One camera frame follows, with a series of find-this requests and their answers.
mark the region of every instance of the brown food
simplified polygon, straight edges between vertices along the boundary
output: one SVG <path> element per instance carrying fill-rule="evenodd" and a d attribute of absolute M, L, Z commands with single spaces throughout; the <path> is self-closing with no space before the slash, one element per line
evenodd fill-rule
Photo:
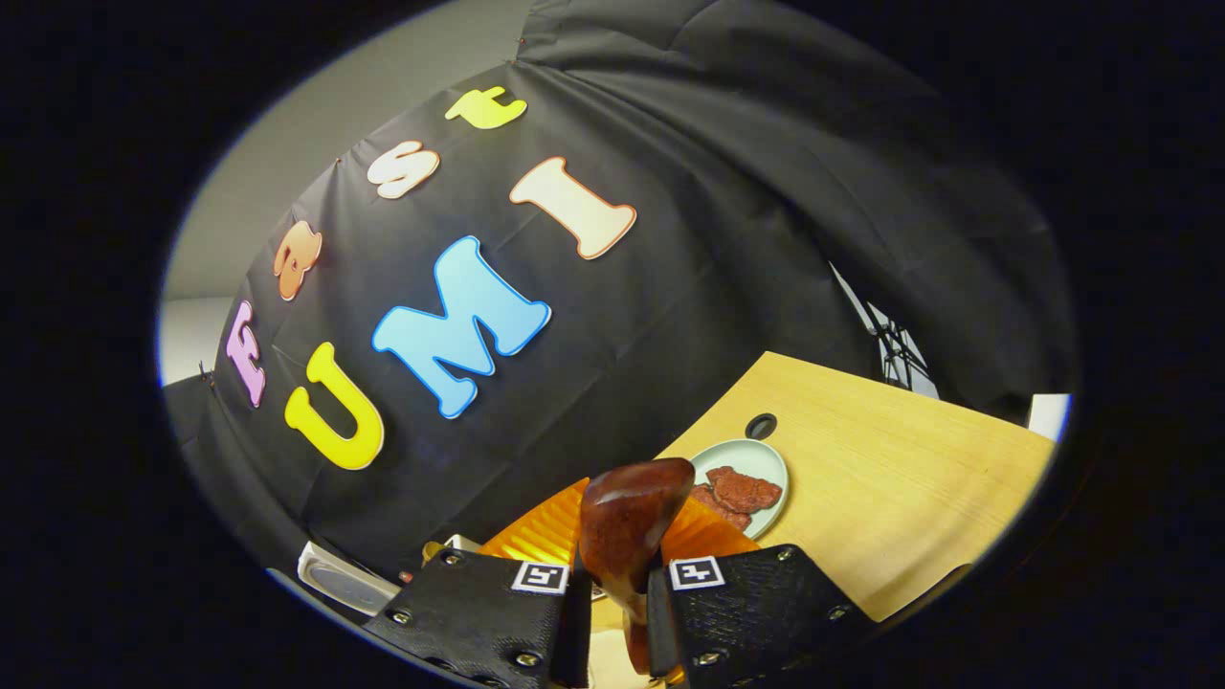
<path fill-rule="evenodd" d="M 728 508 L 719 504 L 719 501 L 714 499 L 714 493 L 710 492 L 710 487 L 706 483 L 695 485 L 693 492 L 690 493 L 690 495 L 692 495 L 693 499 L 697 500 L 698 503 L 702 503 L 703 505 L 714 510 L 719 516 L 728 520 L 728 522 L 730 522 L 731 526 L 735 526 L 740 531 L 748 528 L 748 522 L 752 521 L 752 517 L 750 517 L 748 515 L 729 510 Z"/>
<path fill-rule="evenodd" d="M 773 483 L 745 476 L 731 467 L 719 467 L 707 472 L 714 498 L 729 510 L 752 514 L 773 508 L 783 497 L 783 489 Z"/>

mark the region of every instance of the wooden table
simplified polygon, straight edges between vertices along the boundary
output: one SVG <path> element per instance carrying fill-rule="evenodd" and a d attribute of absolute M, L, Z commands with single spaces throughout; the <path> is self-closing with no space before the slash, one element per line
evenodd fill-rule
<path fill-rule="evenodd" d="M 767 352 L 659 457 L 744 438 L 763 412 L 790 487 L 758 543 L 800 546 L 877 622 L 986 552 L 1054 450 L 1019 425 Z M 620 625 L 608 600 L 592 613 L 593 630 Z"/>

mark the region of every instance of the blue letter m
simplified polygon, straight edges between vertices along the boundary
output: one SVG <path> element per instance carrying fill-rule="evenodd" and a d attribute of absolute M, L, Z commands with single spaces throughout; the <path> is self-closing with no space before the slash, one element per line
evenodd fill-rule
<path fill-rule="evenodd" d="M 470 378 L 456 379 L 439 362 L 480 375 L 492 375 L 494 359 L 477 330 L 480 321 L 494 333 L 503 357 L 522 349 L 549 322 L 544 302 L 528 302 L 480 256 L 480 242 L 464 237 L 434 264 L 442 298 L 442 318 L 396 306 L 375 327 L 372 345 L 391 351 L 439 398 L 439 413 L 456 418 L 477 398 Z"/>

